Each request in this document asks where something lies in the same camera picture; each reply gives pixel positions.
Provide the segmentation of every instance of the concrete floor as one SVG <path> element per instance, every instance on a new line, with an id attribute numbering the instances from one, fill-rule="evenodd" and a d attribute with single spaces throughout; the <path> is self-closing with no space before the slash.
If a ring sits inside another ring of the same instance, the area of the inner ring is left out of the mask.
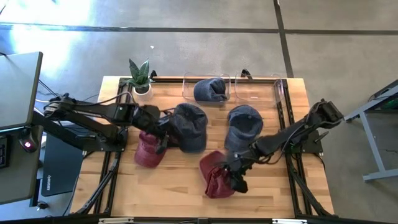
<path id="1" fill-rule="evenodd" d="M 286 29 L 398 29 L 395 0 L 279 2 Z M 75 11 L 79 13 L 65 19 Z M 272 0 L 10 0 L 0 15 L 1 21 L 112 27 L 278 28 Z M 398 78 L 396 35 L 287 35 L 287 45 L 294 77 L 304 78 L 310 103 L 325 98 L 344 114 Z M 247 68 L 253 75 L 277 73 L 286 77 L 281 49 L 279 34 L 0 30 L 0 52 L 42 51 L 42 81 L 54 91 L 68 91 L 76 98 L 97 94 L 104 75 L 128 75 L 128 58 L 140 62 L 150 57 L 151 66 L 159 75 L 235 75 Z M 377 166 L 359 122 L 339 125 L 322 141 L 335 213 L 345 218 L 396 223 L 398 177 L 363 182 L 362 175 L 377 171 Z M 393 166 L 398 156 L 392 153 L 388 159 Z M 0 206 L 0 220 L 61 215 L 68 197 L 44 200 L 51 210 L 36 212 L 25 202 Z M 27 212 L 26 216 L 22 216 L 21 209 Z"/>

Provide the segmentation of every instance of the black metal frame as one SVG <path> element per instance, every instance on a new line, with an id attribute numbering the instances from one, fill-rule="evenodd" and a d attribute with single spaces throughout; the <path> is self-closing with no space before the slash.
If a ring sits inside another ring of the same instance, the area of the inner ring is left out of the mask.
<path id="1" fill-rule="evenodd" d="M 156 72 L 152 71 L 151 73 L 151 78 L 153 78 L 157 83 L 182 83 L 183 79 L 182 78 L 159 78 L 156 79 Z M 276 80 L 256 80 L 253 79 L 250 72 L 246 69 L 243 69 L 241 72 L 241 77 L 247 77 L 248 83 L 267 83 L 267 84 L 275 84 Z M 119 80 L 119 88 L 118 88 L 118 93 L 120 93 L 123 89 L 124 83 L 125 83 L 126 78 L 121 78 Z M 190 79 L 193 82 L 197 82 L 200 79 Z M 287 84 L 286 79 L 282 79 L 282 85 L 284 89 L 284 97 L 285 97 L 285 102 L 286 102 L 286 107 L 287 107 L 287 116 L 289 119 L 289 124 L 294 123 L 294 115 L 293 115 L 293 109 L 292 109 L 292 103 L 290 100 L 290 93 L 289 93 L 289 86 Z M 285 120 L 284 120 L 284 111 L 282 107 L 282 102 L 278 101 L 277 102 L 277 111 L 279 115 L 279 124 L 280 128 L 284 129 L 286 128 L 285 126 Z M 304 167 L 303 167 L 303 162 L 302 162 L 302 157 L 298 156 L 299 153 L 297 153 L 297 167 L 298 167 L 298 176 L 300 177 L 300 180 L 303 182 L 303 184 L 307 184 L 305 180 L 305 173 L 304 173 Z M 293 208 L 294 208 L 294 217 L 296 219 L 307 219 L 307 220 L 313 220 L 315 223 L 317 222 L 326 222 L 326 223 L 344 223 L 344 222 L 350 222 L 350 223 L 379 223 L 379 222 L 369 222 L 369 221 L 362 221 L 362 220 L 349 220 L 349 219 L 341 219 L 337 217 L 316 217 L 312 215 L 312 207 L 310 205 L 310 202 L 308 198 L 306 198 L 305 194 L 303 193 L 303 198 L 304 198 L 304 205 L 305 205 L 305 214 L 302 213 L 299 205 L 299 200 L 297 197 L 297 189 L 295 185 L 295 179 L 291 172 L 289 172 L 289 164 L 292 163 L 292 155 L 289 153 L 285 154 L 286 157 L 286 165 L 288 167 L 288 176 L 289 176 L 289 185 L 290 185 L 290 191 L 292 194 L 292 203 L 293 203 Z M 101 172 L 101 176 L 104 175 L 104 171 L 106 170 L 105 167 L 107 167 L 109 164 L 109 156 L 104 158 L 104 163 L 103 163 L 103 171 Z M 116 180 L 111 183 L 111 188 L 109 189 L 109 196 L 114 195 L 115 187 L 116 185 Z M 108 197 L 107 204 L 112 204 L 113 196 Z M 95 213 L 99 212 L 99 206 L 101 204 L 101 198 L 99 198 L 96 202 L 96 208 Z M 107 206 L 104 213 L 108 214 L 110 217 L 111 214 L 111 208 L 112 206 Z M 193 220 L 193 222 L 196 222 L 197 224 L 199 223 L 272 223 L 271 218 L 170 218 L 170 217 L 134 217 L 133 220 L 134 222 L 162 222 L 162 223 L 178 223 L 178 222 L 184 222 L 187 220 Z"/>

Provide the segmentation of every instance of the wooden table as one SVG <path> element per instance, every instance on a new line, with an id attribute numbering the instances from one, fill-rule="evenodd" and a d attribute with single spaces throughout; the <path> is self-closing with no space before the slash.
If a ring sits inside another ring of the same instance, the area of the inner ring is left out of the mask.
<path id="1" fill-rule="evenodd" d="M 120 77 L 103 78 L 99 93 L 100 101 L 116 95 L 119 79 Z M 298 121 L 309 110 L 304 81 L 301 78 L 290 78 L 287 82 L 294 117 Z M 182 97 L 181 83 L 152 85 L 155 97 L 146 104 L 156 105 L 164 110 L 182 102 L 189 102 Z M 248 91 L 261 91 L 267 94 L 270 92 L 269 88 L 270 86 L 266 84 L 251 84 Z M 185 154 L 178 148 L 171 148 L 157 168 L 141 167 L 135 164 L 133 159 L 139 130 L 129 129 L 126 151 L 122 154 L 119 166 L 111 212 L 113 217 L 287 218 L 294 216 L 284 157 L 275 165 L 255 164 L 244 177 L 249 187 L 246 194 L 236 192 L 233 196 L 222 199 L 210 199 L 205 195 L 205 183 L 200 175 L 198 161 L 212 151 L 224 152 L 224 139 L 228 130 L 227 114 L 235 106 L 244 104 L 236 99 L 233 87 L 231 90 L 231 99 L 224 106 L 201 106 L 208 117 L 208 139 L 204 153 Z M 278 132 L 279 117 L 272 103 L 247 104 L 255 107 L 264 118 L 262 135 Z M 94 152 L 83 161 L 71 212 L 81 208 L 97 187 L 103 157 L 103 152 Z M 319 158 L 311 154 L 304 154 L 302 159 L 308 187 L 323 207 L 333 213 L 322 163 Z M 105 207 L 107 194 L 108 189 L 105 189 L 102 209 Z M 301 191 L 298 190 L 297 195 L 300 208 L 304 211 Z"/>

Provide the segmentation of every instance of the transparent container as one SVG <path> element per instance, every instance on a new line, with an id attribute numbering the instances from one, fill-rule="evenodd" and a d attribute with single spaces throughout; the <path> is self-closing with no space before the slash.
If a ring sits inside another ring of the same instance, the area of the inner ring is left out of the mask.
<path id="1" fill-rule="evenodd" d="M 266 105 L 276 105 L 284 99 L 282 79 L 278 75 L 235 75 L 235 94 L 240 103 L 262 102 Z"/>
<path id="2" fill-rule="evenodd" d="M 225 81 L 225 97 L 220 101 L 197 101 L 194 96 L 195 85 L 204 79 L 222 78 Z M 201 105 L 223 105 L 231 98 L 231 77 L 227 74 L 221 75 L 197 75 L 194 73 L 186 73 L 182 82 L 182 96 L 188 101 L 195 101 Z"/>

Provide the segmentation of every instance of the denim cap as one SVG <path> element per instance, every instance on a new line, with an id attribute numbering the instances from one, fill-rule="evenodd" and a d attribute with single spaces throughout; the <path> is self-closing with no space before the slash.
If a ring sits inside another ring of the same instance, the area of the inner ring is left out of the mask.
<path id="1" fill-rule="evenodd" d="M 245 151 L 262 130 L 262 117 L 249 105 L 240 105 L 228 113 L 229 129 L 224 147 L 232 152 Z"/>
<path id="2" fill-rule="evenodd" d="M 189 103 L 181 103 L 175 107 L 170 121 L 181 151 L 202 152 L 206 149 L 207 117 L 203 110 Z"/>
<path id="3" fill-rule="evenodd" d="M 221 102 L 227 100 L 225 81 L 222 78 L 209 78 L 199 81 L 193 88 L 196 101 Z"/>

